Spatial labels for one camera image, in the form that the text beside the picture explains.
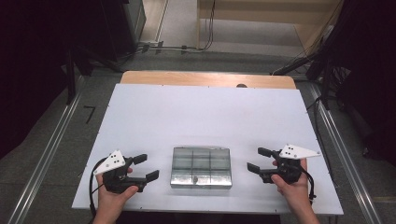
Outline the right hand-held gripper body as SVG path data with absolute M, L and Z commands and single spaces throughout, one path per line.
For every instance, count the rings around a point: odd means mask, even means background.
M 280 150 L 272 151 L 272 157 L 276 161 L 276 168 L 273 170 L 261 169 L 259 176 L 263 183 L 272 183 L 272 175 L 279 175 L 288 184 L 295 183 L 299 180 L 300 175 L 303 172 L 301 159 L 320 156 L 318 151 L 291 144 L 286 144 Z

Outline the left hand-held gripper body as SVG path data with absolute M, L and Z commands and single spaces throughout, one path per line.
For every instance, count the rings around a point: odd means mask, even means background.
M 131 186 L 142 192 L 147 185 L 145 177 L 129 177 L 128 169 L 133 164 L 133 157 L 126 158 L 117 149 L 93 169 L 94 175 L 101 175 L 107 191 L 121 194 Z

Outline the clear compartment storage box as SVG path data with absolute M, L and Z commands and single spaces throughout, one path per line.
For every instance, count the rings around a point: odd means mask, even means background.
M 174 189 L 230 189 L 233 186 L 230 149 L 175 147 L 170 185 Z

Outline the person's left hand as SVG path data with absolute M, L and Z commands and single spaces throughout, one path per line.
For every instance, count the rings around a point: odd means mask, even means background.
M 105 187 L 98 190 L 97 214 L 120 215 L 123 206 L 138 191 L 138 187 L 131 186 L 121 194 L 107 191 Z

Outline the person's right hand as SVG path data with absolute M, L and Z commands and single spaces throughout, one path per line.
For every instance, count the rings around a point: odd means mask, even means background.
M 310 206 L 306 174 L 301 174 L 299 180 L 292 184 L 286 183 L 279 175 L 272 175 L 271 179 L 277 186 L 277 191 L 286 199 L 289 207 Z

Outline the white board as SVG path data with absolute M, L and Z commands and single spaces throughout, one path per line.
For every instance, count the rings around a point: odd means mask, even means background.
M 284 214 L 289 208 L 273 184 L 247 168 L 272 161 L 258 147 L 286 144 L 319 151 L 302 95 L 297 90 L 119 84 L 106 109 L 72 203 L 86 209 L 89 178 L 100 159 L 118 149 L 126 157 L 147 154 L 134 175 L 160 171 L 127 204 L 130 211 Z M 231 153 L 230 189 L 174 189 L 170 185 L 175 147 L 226 147 Z

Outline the black tripod stand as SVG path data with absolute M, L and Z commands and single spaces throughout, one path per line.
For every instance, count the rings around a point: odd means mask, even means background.
M 294 57 L 289 63 L 273 71 L 271 76 L 285 76 L 290 71 L 308 63 L 310 67 L 306 71 L 305 76 L 309 81 L 317 81 L 321 77 L 321 91 L 318 99 L 329 110 L 329 92 L 331 90 L 334 69 L 336 68 L 334 56 L 331 53 L 319 51 L 301 58 Z

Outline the black metal stand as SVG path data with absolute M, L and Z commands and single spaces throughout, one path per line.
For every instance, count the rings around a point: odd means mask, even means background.
M 99 54 L 92 50 L 89 50 L 83 46 L 72 45 L 66 50 L 65 57 L 65 74 L 67 82 L 67 100 L 66 103 L 70 105 L 72 101 L 76 98 L 77 88 L 76 88 L 76 76 L 75 67 L 83 76 L 90 76 L 92 74 L 92 64 L 90 59 L 94 59 L 106 68 L 118 73 L 122 73 L 119 66 L 115 65 L 111 61 L 105 59 Z

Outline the dark curtain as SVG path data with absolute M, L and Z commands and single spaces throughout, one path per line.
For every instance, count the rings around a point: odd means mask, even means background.
M 331 47 L 337 91 L 371 156 L 396 167 L 396 0 L 344 0 Z
M 0 0 L 0 159 L 67 90 L 69 46 L 82 46 L 92 0 Z

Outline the dark cabinet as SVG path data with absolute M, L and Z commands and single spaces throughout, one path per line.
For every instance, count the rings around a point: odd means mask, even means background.
M 109 32 L 110 58 L 135 53 L 147 17 L 143 0 L 100 0 Z

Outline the light wooden shelf unit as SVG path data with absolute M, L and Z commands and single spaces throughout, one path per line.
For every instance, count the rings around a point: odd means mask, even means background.
M 201 19 L 293 24 L 306 54 L 313 53 L 330 25 L 337 23 L 344 0 L 196 0 Z

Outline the metal floor rail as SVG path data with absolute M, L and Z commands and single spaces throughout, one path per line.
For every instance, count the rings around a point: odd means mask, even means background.
M 27 184 L 24 186 L 21 196 L 8 219 L 7 224 L 23 224 L 27 213 L 37 195 L 39 188 L 44 180 L 44 177 L 50 168 L 50 164 L 58 150 L 64 133 L 73 117 L 77 105 L 79 103 L 81 93 L 86 85 L 86 78 L 83 76 L 78 77 L 76 96 L 73 98 L 71 103 L 67 105 L 38 161 L 35 169 L 30 176 Z
M 381 217 L 376 211 L 372 197 L 370 196 L 367 188 L 365 187 L 365 184 L 361 179 L 358 169 L 348 153 L 347 146 L 336 127 L 331 111 L 327 110 L 323 104 L 319 104 L 318 112 L 324 122 L 328 135 L 332 140 L 335 152 L 337 153 L 337 156 L 342 163 L 342 166 L 346 173 L 346 177 L 361 208 L 366 223 L 383 224 Z

